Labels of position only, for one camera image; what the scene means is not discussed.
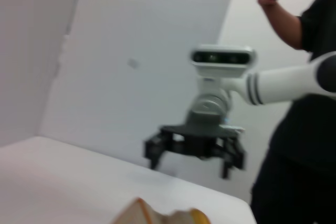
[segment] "person's arm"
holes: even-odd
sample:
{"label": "person's arm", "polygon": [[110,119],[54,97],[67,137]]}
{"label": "person's arm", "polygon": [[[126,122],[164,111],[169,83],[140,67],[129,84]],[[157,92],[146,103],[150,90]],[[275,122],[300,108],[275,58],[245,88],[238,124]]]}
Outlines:
{"label": "person's arm", "polygon": [[302,49],[302,27],[298,17],[283,9],[277,0],[258,0],[278,36],[294,49]]}

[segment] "sleeve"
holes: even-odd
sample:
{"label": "sleeve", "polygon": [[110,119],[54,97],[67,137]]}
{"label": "sleeve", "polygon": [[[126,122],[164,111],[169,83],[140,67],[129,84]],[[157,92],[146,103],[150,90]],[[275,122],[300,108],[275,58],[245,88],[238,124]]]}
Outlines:
{"label": "sleeve", "polygon": [[313,50],[321,21],[328,11],[330,0],[315,0],[308,10],[299,17],[302,25],[302,48],[305,51]]}

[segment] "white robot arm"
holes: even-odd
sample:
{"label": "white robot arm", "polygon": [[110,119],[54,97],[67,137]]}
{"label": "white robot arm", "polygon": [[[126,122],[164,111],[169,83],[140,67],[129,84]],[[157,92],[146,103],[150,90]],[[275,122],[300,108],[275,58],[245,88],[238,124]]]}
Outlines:
{"label": "white robot arm", "polygon": [[[218,95],[217,88],[236,91],[252,105],[291,101],[307,94],[336,98],[336,52],[304,66],[244,74],[255,59],[248,47],[199,47],[192,54],[192,62],[198,69],[200,92]],[[220,84],[209,88],[210,82]]]}

